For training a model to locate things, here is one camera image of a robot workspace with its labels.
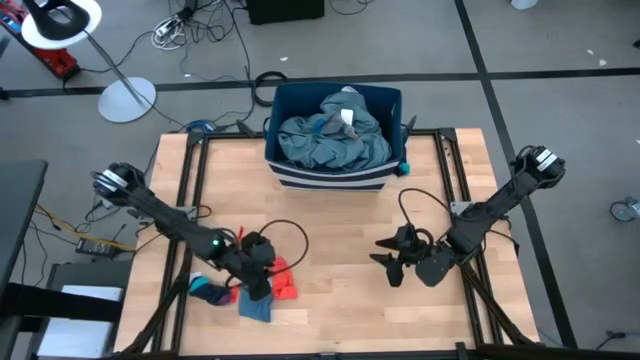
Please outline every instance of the white round lamp base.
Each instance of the white round lamp base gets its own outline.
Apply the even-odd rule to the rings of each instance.
[[[156,102],[156,88],[149,80],[139,77],[127,80],[138,93],[140,103],[131,96],[122,81],[114,82],[102,92],[98,101],[98,111],[108,121],[126,123],[136,120],[146,114]]]

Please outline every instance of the black metal frame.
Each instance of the black metal frame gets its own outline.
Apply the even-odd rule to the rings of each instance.
[[[469,192],[469,186],[467,184],[466,175],[464,172],[464,166],[462,163],[462,157],[460,154],[460,148],[458,146],[457,137],[455,129],[453,128],[441,128],[441,129],[421,129],[421,130],[413,130],[411,132],[412,136],[432,136],[434,139],[434,143],[436,146],[436,154],[438,157],[438,163],[440,166],[440,172],[442,174],[442,181],[445,188],[446,201],[451,203],[456,200],[460,201],[470,201],[471,195]],[[201,143],[200,145],[200,158],[198,160],[198,168],[196,173],[196,183],[193,195],[192,205],[195,207],[200,206],[202,199],[202,188],[204,186],[204,179],[206,174],[206,163],[207,163],[207,154],[209,148],[209,141],[211,140],[219,140],[219,139],[250,139],[246,134],[243,133],[214,133],[214,134],[202,134],[202,133],[191,133],[187,138],[187,147],[185,151],[184,163],[182,167],[182,175],[180,178],[180,185],[178,189],[178,199],[176,201],[178,206],[184,205],[187,187],[189,184],[189,176],[191,169],[191,162],[193,160],[193,152],[195,145]],[[448,160],[445,151],[444,142],[448,142],[448,146],[450,147],[451,154],[453,156],[453,165],[456,169],[456,175],[458,178],[459,187],[461,190],[462,199],[456,199],[455,193],[453,190],[453,184],[451,180],[451,174],[449,173]],[[160,300],[164,298],[166,295],[166,291],[170,288],[173,278],[173,269],[175,266],[175,259],[177,253],[177,244],[171,243],[169,245],[169,250],[167,254],[167,261],[165,263],[164,269],[164,277],[162,281],[162,292],[160,295]],[[184,252],[183,256],[183,264],[186,262],[187,269],[191,267],[191,260],[193,256],[189,250]],[[478,262],[478,275],[482,280],[483,284],[487,287],[489,292],[491,292],[491,281],[489,278],[489,274],[486,267],[486,261],[484,256],[480,254],[477,257]],[[462,278],[463,286],[465,289],[465,300],[467,302],[467,308],[469,311],[469,321],[471,325],[471,329],[473,332],[473,339],[476,347],[487,344],[485,341],[482,325],[480,321],[480,315],[478,311],[477,302],[475,299],[475,294],[472,286]],[[186,307],[186,296],[187,289],[184,288],[181,293],[178,295],[178,305],[177,311],[175,315],[175,321],[173,326],[173,334],[171,338],[171,351],[178,352],[180,350],[180,338],[182,335],[182,328],[184,325],[184,313]],[[494,344],[503,344],[502,332],[501,329],[495,320],[494,316],[491,313],[488,313],[489,321],[491,325],[491,334]],[[164,334],[164,321],[160,323],[156,333],[154,334],[153,343],[152,343],[152,351],[159,351],[162,348],[162,337]],[[461,344],[456,344],[457,350],[450,351],[411,351],[411,352],[377,352],[377,353],[341,353],[340,358],[366,358],[366,359],[376,359],[376,358],[416,358],[420,357],[421,359],[459,359],[462,358],[461,351],[464,350],[464,346]],[[319,354],[287,354],[286,357],[289,359],[305,359],[305,358],[317,358]],[[202,359],[209,358],[211,356],[190,356],[189,359]],[[245,356],[245,355],[231,355],[231,356],[215,356],[215,358],[260,358],[260,359],[281,359],[283,355],[259,355],[259,356]]]

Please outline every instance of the gray cloth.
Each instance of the gray cloth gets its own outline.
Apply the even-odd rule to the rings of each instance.
[[[280,127],[278,142],[289,163],[306,169],[353,171],[380,166],[391,157],[391,147],[361,94],[341,91],[329,95],[320,109],[322,114],[292,117]],[[354,112],[355,138],[341,120],[342,109]],[[345,126],[336,126],[336,118]]]

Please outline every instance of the white cable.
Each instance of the white cable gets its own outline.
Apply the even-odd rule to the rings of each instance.
[[[187,36],[184,33],[184,22],[180,20],[178,15],[173,15],[162,20],[153,29],[151,36],[151,45],[156,49],[171,51],[181,48],[187,42]],[[182,44],[176,43],[176,38],[182,37]]]

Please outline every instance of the white lamp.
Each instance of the white lamp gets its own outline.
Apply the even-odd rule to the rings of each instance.
[[[111,61],[109,55],[104,52],[93,37],[89,36],[98,27],[102,18],[102,9],[98,3],[94,0],[73,0],[73,2],[89,13],[89,24],[83,32],[64,40],[50,40],[38,32],[33,16],[29,15],[22,23],[22,37],[31,46],[44,50],[63,49],[88,38],[98,54],[120,79],[102,92],[98,101],[98,111],[105,119],[114,123],[126,123],[138,119],[146,114],[155,103],[155,87],[144,78],[125,78]]]

